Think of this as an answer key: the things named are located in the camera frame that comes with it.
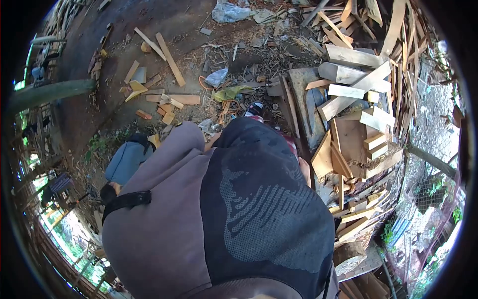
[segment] person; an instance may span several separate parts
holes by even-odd
[[[141,133],[133,134],[123,143],[105,171],[105,178],[108,182],[100,191],[100,197],[104,203],[119,194],[121,187],[129,181],[140,165],[155,150],[156,147],[148,141],[148,137]]]
[[[30,67],[32,69],[32,76],[33,76],[34,82],[44,80],[45,71],[48,68],[48,64],[50,63],[51,60],[56,59],[59,56],[60,56],[60,54],[58,54],[58,53],[52,53],[52,54],[47,55],[45,57],[41,66],[33,67],[34,65],[32,65]]]
[[[262,110],[209,146],[182,122],[106,205],[103,248],[134,298],[337,298],[332,215]]]

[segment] trash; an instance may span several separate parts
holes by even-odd
[[[250,42],[250,45],[251,47],[254,47],[254,48],[259,48],[262,46],[262,44],[264,43],[264,40],[261,39],[261,38],[254,38],[251,42]]]
[[[213,97],[218,102],[232,100],[235,99],[237,94],[244,89],[250,89],[250,87],[245,85],[226,87],[216,92]]]
[[[217,88],[221,83],[226,81],[228,71],[228,67],[220,69],[219,71],[215,71],[211,75],[207,76],[207,78],[204,79],[204,82]]]
[[[210,31],[209,29],[203,27],[201,28],[201,31],[199,31],[200,33],[202,34],[205,34],[205,35],[211,35],[212,31]]]
[[[274,13],[268,9],[262,9],[255,11],[252,17],[257,24],[263,23],[274,15]]]
[[[216,131],[216,128],[219,126],[218,124],[214,124],[212,119],[208,118],[203,120],[197,125],[201,130],[203,130],[204,133],[209,134],[209,135],[214,135],[218,131]]]
[[[249,6],[247,0],[241,0],[240,2],[241,5]],[[229,3],[227,0],[217,0],[217,4],[212,10],[211,15],[218,23],[234,23],[249,17],[250,8],[241,8]]]

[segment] black strap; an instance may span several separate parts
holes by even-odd
[[[105,222],[106,216],[111,212],[122,208],[133,208],[148,203],[151,203],[151,191],[149,190],[120,195],[106,205],[101,223],[103,224]]]

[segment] wood scrap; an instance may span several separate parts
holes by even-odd
[[[166,46],[166,42],[163,39],[163,36],[161,33],[156,33],[156,40],[158,41],[159,46],[164,52],[165,55],[165,60],[168,62],[169,67],[173,71],[174,77],[176,78],[176,81],[178,82],[179,86],[184,86],[186,82],[184,81],[183,76],[181,75],[181,72],[179,71],[176,62],[174,62],[173,57],[171,56],[171,53],[169,52],[168,47]]]
[[[156,52],[158,55],[166,61],[166,56],[164,53],[161,51],[161,49],[158,47],[157,44],[155,44],[153,41],[151,41],[141,30],[138,29],[138,27],[134,28],[134,31],[141,36],[141,38]]]
[[[130,67],[130,70],[126,74],[126,77],[124,78],[124,83],[128,84],[131,81],[131,78],[134,75],[134,72],[136,72],[136,69],[140,66],[140,63],[138,61],[134,61],[132,66]]]

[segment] dirt ground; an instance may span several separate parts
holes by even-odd
[[[140,2],[136,7],[149,7],[144,16],[141,16],[140,22],[133,22],[134,24],[117,25],[113,30],[106,50],[109,54],[101,69],[100,86],[97,93],[96,103],[92,103],[91,99],[85,96],[78,96],[77,99],[68,99],[59,103],[59,115],[63,116],[61,121],[62,137],[65,150],[68,151],[69,162],[72,165],[72,175],[75,180],[75,188],[78,193],[84,193],[82,190],[93,190],[96,193],[96,200],[99,199],[99,191],[106,183],[104,179],[104,170],[106,169],[110,159],[121,146],[125,139],[135,131],[139,130],[146,134],[159,133],[161,140],[163,140],[167,133],[162,133],[166,127],[160,120],[162,116],[156,113],[157,106],[155,103],[147,102],[145,96],[138,96],[128,103],[124,103],[124,95],[119,93],[120,87],[124,86],[124,77],[128,72],[132,62],[137,60],[140,66],[147,67],[147,77],[153,77],[159,73],[162,80],[152,86],[150,89],[165,89],[169,94],[193,94],[201,96],[200,105],[185,105],[182,110],[176,109],[174,122],[187,120],[194,123],[200,123],[204,119],[210,118],[214,123],[218,122],[218,117],[222,111],[222,104],[213,99],[210,90],[204,90],[199,84],[199,76],[207,76],[211,72],[228,67],[228,77],[231,86],[243,82],[243,77],[252,73],[251,68],[256,65],[256,77],[264,75],[267,79],[271,79],[287,71],[290,68],[297,67],[311,67],[320,63],[320,59],[312,52],[305,50],[296,44],[290,37],[299,37],[300,35],[308,37],[308,32],[300,32],[298,24],[295,19],[290,19],[290,27],[281,31],[273,41],[276,46],[263,45],[260,48],[250,46],[250,43],[255,38],[262,38],[266,41],[273,31],[276,22],[271,22],[266,25],[256,25],[253,21],[241,21],[234,24],[218,24],[214,20],[209,19],[204,27],[213,30],[213,34],[207,37],[204,34],[198,33],[197,28],[204,21],[206,12],[212,11],[212,1],[206,1],[210,6],[193,4],[191,1],[185,1],[181,5],[177,3],[174,11],[179,11],[176,15],[184,14],[184,11],[191,5],[186,14],[201,10],[204,13],[200,17],[195,14],[182,22],[182,35],[174,32],[174,29],[166,30],[165,24],[167,20],[159,21],[159,17],[154,16],[150,23],[144,21],[148,20],[148,13],[158,11],[156,5],[150,5],[149,2]],[[121,20],[124,17],[124,7],[119,3],[115,6],[108,7],[103,13],[107,13],[111,19]],[[74,24],[78,26],[76,33],[70,33],[70,36],[77,36],[81,34],[78,43],[84,43],[91,46],[91,52],[77,53],[73,46],[65,50],[62,62],[60,62],[61,79],[78,79],[84,78],[86,74],[86,66],[91,58],[91,53],[97,47],[96,40],[99,40],[106,29],[99,30],[97,33],[95,29],[91,28],[93,23],[99,23],[98,28],[106,27],[108,18],[102,18],[99,21],[93,11],[92,15],[89,13],[86,19],[81,24]],[[133,34],[133,28],[138,26],[148,36],[154,36],[154,32],[161,31],[168,44],[168,47],[176,60],[185,81],[186,85],[180,88],[175,82],[175,78],[167,67],[166,63],[162,61],[158,55],[154,53],[145,54],[140,50],[142,39],[137,34]],[[124,36],[128,33],[131,40],[127,43],[123,41]],[[236,44],[243,42],[245,48],[238,49],[236,59],[233,61],[233,53]],[[224,45],[222,47],[201,47],[202,45]],[[204,61],[209,59],[211,61],[209,72],[203,72]],[[274,105],[274,99],[269,97],[265,87],[261,87],[255,91],[253,95],[243,94],[238,97],[237,101],[240,106],[233,103],[231,112],[235,116],[240,116],[244,112],[244,108],[251,102],[261,100],[265,104],[266,112],[264,118],[271,126],[279,126],[284,132],[289,133],[290,129],[287,126],[287,121],[282,115],[280,107]],[[144,120],[139,118],[135,111],[141,109],[153,116],[152,120]],[[231,114],[227,114],[224,118],[225,127],[232,119]],[[100,203],[92,200],[94,197],[89,197],[79,203],[75,209],[76,213],[82,215],[88,223],[95,226],[93,218],[93,211],[98,209]]]

